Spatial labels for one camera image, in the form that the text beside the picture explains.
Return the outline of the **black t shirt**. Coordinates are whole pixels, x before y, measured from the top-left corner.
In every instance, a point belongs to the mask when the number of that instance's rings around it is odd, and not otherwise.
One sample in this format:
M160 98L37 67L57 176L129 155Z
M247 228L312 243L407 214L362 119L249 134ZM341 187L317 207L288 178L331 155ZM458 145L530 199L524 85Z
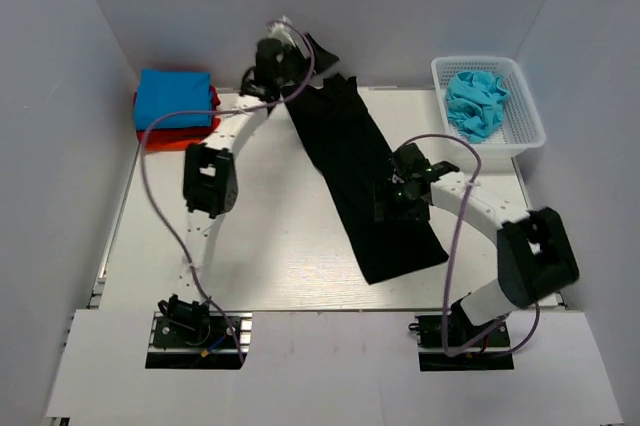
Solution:
M430 224L374 219L374 184L392 176L391 149L357 91L335 73L286 103L299 139L322 174L369 284L447 262Z

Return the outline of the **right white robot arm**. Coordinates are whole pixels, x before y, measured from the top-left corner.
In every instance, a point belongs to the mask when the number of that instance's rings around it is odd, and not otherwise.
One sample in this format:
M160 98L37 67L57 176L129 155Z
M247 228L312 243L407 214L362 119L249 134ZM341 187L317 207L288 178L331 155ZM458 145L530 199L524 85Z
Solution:
M432 164L415 144L391 156L392 176L374 189L377 220L425 221L431 206L489 239L497 250L497 278L454 302L451 330L461 343L484 337L488 325L525 309L579 279L562 219L550 207L527 210L465 178L448 161Z

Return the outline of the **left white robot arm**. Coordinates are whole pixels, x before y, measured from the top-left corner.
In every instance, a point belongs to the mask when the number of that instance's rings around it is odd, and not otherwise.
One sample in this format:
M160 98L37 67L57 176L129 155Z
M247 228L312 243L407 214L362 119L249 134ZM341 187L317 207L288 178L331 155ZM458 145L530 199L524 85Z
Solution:
M204 304L215 302L200 281L208 251L213 251L220 227L239 195L236 160L274 107L299 95L316 74L320 54L311 37L297 39L281 30L257 43L255 62L246 70L239 94L218 111L219 127L188 146L184 156L182 195L188 213L187 233L174 233L191 284Z

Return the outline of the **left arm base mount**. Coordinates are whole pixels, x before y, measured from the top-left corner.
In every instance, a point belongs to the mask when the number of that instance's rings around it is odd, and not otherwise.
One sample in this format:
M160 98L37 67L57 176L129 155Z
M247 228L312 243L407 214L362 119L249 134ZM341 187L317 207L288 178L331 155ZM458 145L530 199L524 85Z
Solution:
M224 318L208 305L172 295L158 303L152 321L148 370L239 370L251 341L252 315Z

